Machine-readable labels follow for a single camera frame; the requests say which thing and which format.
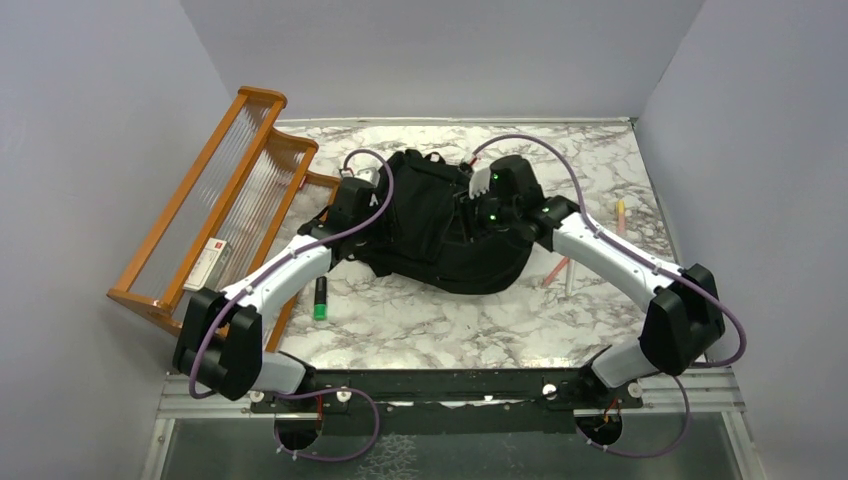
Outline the black student backpack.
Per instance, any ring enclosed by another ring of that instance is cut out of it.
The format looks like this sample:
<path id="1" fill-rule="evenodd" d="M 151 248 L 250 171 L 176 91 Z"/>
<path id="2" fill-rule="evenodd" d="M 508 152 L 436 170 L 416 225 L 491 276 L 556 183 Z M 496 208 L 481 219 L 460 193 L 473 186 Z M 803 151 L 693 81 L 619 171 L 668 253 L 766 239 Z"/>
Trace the black student backpack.
<path id="1" fill-rule="evenodd" d="M 347 255 L 378 277 L 397 274 L 458 295 L 489 295 L 511 286 L 532 244 L 516 231 L 467 234 L 459 198 L 469 178 L 461 167 L 407 149 L 388 159 L 394 191 L 384 214 Z"/>

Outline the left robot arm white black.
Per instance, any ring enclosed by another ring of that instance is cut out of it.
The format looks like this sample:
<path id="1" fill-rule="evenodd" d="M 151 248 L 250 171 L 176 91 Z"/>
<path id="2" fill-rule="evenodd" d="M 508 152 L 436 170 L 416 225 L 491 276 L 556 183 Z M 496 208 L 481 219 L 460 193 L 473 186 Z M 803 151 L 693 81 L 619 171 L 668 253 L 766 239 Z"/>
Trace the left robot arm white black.
<path id="1" fill-rule="evenodd" d="M 395 193 L 357 177 L 341 181 L 331 205 L 302 224 L 290 242 L 247 277 L 215 291 L 193 293 L 172 365 L 189 378 L 189 393 L 238 400 L 251 391 L 273 392 L 290 410 L 313 401 L 314 384 L 305 362 L 263 347 L 266 323 L 316 278 L 327 274 L 345 249 L 388 210 Z"/>

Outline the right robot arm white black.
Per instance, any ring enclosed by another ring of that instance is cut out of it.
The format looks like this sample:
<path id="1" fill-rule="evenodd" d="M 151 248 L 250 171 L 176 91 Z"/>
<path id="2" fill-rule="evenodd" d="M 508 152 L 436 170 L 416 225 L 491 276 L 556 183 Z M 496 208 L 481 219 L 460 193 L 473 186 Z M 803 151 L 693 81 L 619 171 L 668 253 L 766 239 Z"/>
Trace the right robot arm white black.
<path id="1" fill-rule="evenodd" d="M 713 274 L 700 264 L 662 273 L 664 263 L 609 233 L 574 201 L 547 197 L 529 161 L 519 155 L 487 168 L 460 166 L 468 175 L 469 230 L 507 231 L 583 266 L 611 283 L 645 314 L 640 335 L 606 348 L 579 369 L 575 386 L 600 407 L 617 388 L 639 378 L 679 375 L 725 332 Z"/>

